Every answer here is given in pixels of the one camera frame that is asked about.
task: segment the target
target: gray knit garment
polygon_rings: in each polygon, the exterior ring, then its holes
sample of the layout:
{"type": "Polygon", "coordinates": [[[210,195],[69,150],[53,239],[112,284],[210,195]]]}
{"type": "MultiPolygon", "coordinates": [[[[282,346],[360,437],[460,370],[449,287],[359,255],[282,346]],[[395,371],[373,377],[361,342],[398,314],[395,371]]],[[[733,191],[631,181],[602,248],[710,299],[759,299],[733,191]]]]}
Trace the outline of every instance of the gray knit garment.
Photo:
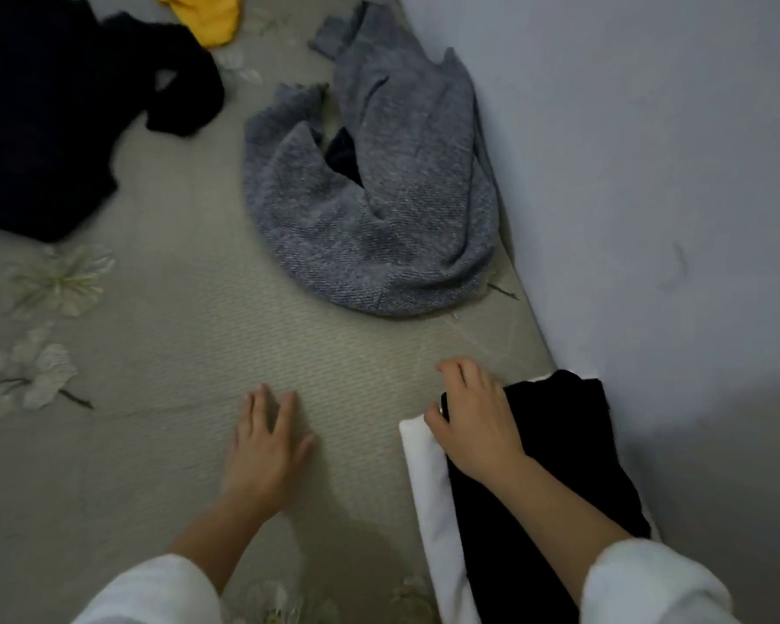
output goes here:
{"type": "Polygon", "coordinates": [[[281,85],[245,130],[245,196],[263,239],[302,286],[351,309],[416,315],[466,299],[486,280],[498,218],[465,67],[450,49],[428,61],[369,3],[328,19],[311,45],[336,62],[364,187],[319,150],[325,88],[281,85]]]}

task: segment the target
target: black garment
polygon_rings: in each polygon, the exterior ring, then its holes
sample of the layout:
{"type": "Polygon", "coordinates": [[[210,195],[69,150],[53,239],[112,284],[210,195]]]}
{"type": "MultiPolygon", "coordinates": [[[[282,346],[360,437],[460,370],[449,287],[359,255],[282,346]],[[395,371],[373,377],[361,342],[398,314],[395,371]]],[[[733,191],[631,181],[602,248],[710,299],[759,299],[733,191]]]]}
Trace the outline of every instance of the black garment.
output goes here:
{"type": "Polygon", "coordinates": [[[86,0],[0,0],[0,229],[52,242],[116,189],[110,156],[143,110],[192,135],[222,109],[217,66],[184,26],[86,0]],[[176,77],[156,92],[156,71],[176,77]]]}
{"type": "MultiPolygon", "coordinates": [[[[506,396],[526,455],[633,536],[650,537],[638,493],[615,453],[601,381],[560,370],[510,385],[506,396]]],[[[447,416],[445,394],[442,411],[447,416]]],[[[482,624],[523,621],[529,611],[537,621],[577,624],[578,607],[506,507],[450,460],[448,477],[482,624]]]]}
{"type": "Polygon", "coordinates": [[[358,162],[355,158],[355,140],[349,135],[345,127],[333,138],[327,147],[327,153],[323,158],[336,173],[350,178],[359,186],[361,183],[361,174],[358,172],[358,162]]]}

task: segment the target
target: yellow garment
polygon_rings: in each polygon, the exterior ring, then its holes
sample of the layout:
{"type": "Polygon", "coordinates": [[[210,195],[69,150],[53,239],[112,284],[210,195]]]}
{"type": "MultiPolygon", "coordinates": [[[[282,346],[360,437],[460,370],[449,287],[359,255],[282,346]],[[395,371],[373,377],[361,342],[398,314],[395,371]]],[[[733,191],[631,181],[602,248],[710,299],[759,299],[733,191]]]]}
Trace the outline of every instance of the yellow garment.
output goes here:
{"type": "Polygon", "coordinates": [[[243,0],[159,0],[170,6],[179,20],[204,47],[221,46],[234,38],[243,0]]]}

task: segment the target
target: wall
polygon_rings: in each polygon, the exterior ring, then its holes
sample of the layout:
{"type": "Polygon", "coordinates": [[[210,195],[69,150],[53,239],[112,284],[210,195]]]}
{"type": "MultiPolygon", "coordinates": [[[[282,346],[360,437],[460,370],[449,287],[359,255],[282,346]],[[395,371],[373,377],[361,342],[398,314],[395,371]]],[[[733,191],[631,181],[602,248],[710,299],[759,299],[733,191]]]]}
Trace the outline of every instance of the wall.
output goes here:
{"type": "Polygon", "coordinates": [[[780,621],[780,0],[402,0],[477,86],[556,362],[668,542],[780,621]]]}

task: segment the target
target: rolled-up sleeve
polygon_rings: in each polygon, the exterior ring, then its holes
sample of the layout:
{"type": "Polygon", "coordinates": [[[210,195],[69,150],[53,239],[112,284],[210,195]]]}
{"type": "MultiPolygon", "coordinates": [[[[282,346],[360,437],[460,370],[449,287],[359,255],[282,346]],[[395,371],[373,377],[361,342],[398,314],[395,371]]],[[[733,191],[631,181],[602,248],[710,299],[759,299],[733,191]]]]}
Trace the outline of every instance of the rolled-up sleeve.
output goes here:
{"type": "Polygon", "coordinates": [[[219,596],[204,573],[167,554],[116,577],[73,624],[220,624],[219,596]]]}
{"type": "Polygon", "coordinates": [[[661,543],[630,539],[590,569],[582,624],[736,624],[725,585],[705,566],[661,543]]]}

